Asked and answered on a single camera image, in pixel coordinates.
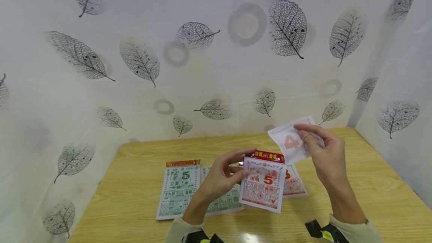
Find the red calendar header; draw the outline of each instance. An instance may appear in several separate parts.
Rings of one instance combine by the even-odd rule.
[[[249,158],[255,158],[264,161],[273,161],[281,164],[285,163],[284,155],[281,153],[273,153],[273,152],[256,150],[254,153],[246,154],[246,156]]]
[[[192,166],[199,165],[201,160],[180,160],[180,161],[169,161],[166,163],[166,167],[179,167],[179,166]]]

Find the calendar sheet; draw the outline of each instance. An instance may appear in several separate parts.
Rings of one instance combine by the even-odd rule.
[[[286,166],[285,173],[285,184],[283,186],[283,197],[294,198],[294,197],[306,197],[309,196],[302,179],[297,172],[294,164],[288,164]]]
[[[167,162],[156,220],[182,216],[200,183],[199,160]]]
[[[211,166],[202,169],[202,181],[204,181],[205,177],[210,171],[210,168]],[[210,204],[207,209],[206,216],[237,212],[243,210],[244,208],[245,206],[239,203],[239,186],[235,184],[229,192]]]
[[[281,213],[287,171],[284,156],[256,150],[245,156],[243,168],[250,175],[241,181],[240,202]]]
[[[269,136],[278,144],[287,164],[295,163],[311,155],[309,148],[300,138],[298,130],[294,128],[294,125],[299,123],[315,125],[312,117],[306,116],[268,131]],[[324,147],[324,141],[321,137],[315,133],[310,132],[310,134],[315,138],[316,143]]]

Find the black wrist strap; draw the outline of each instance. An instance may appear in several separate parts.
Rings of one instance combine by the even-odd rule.
[[[207,237],[204,231],[193,232],[183,237],[182,243],[224,243],[216,234],[211,239]]]
[[[332,224],[328,224],[323,228],[317,220],[313,220],[304,224],[311,237],[325,238],[333,243],[349,243],[344,235]]]

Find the table surface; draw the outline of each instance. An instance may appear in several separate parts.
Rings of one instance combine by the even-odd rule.
[[[386,161],[349,127],[330,129],[346,141],[349,180],[365,214],[384,242],[430,242],[432,212]],[[164,242],[171,220],[156,221],[165,162],[201,159],[201,166],[232,149],[256,146],[279,152],[267,134],[128,143],[121,146],[70,243]],[[282,214],[245,206],[244,211],[208,217],[205,231],[225,242],[321,242],[304,223],[329,222],[327,193],[311,158],[295,164],[309,197],[284,199]]]

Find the beige sleeve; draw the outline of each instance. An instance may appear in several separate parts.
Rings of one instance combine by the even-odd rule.
[[[191,225],[185,222],[181,217],[177,217],[171,225],[165,243],[182,243],[182,238],[185,235],[202,230],[204,230],[204,223]]]
[[[367,224],[348,224],[330,214],[330,224],[339,229],[349,243],[383,243],[383,238],[370,220]]]

